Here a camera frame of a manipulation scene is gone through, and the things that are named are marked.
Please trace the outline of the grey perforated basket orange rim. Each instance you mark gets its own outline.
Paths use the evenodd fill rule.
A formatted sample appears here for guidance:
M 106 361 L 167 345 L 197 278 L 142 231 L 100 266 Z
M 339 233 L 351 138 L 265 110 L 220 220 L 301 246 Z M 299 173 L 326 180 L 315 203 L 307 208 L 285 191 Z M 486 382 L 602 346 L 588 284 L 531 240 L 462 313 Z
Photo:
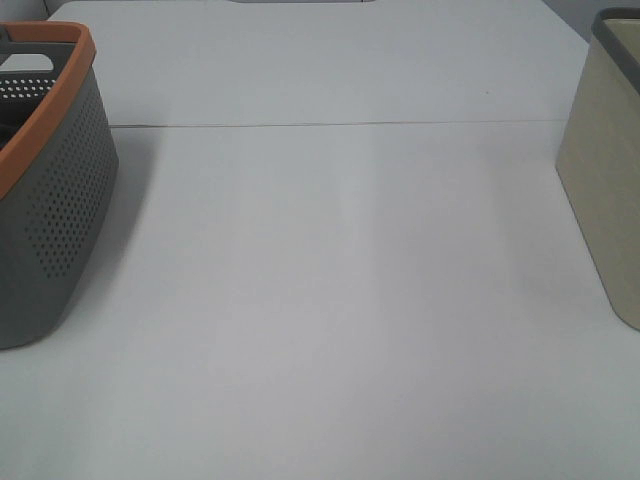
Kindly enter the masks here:
M 85 25 L 4 22 L 1 53 L 52 63 L 1 75 L 1 347 L 10 350 L 62 323 L 104 223 L 119 158 Z

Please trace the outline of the beige basket grey rim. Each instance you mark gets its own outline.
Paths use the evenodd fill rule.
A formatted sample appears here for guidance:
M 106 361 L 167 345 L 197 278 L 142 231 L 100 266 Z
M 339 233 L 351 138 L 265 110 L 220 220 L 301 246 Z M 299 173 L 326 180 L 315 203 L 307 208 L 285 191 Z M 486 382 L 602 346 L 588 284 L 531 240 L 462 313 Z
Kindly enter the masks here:
M 639 11 L 607 8 L 592 36 L 556 170 L 614 313 L 639 326 Z

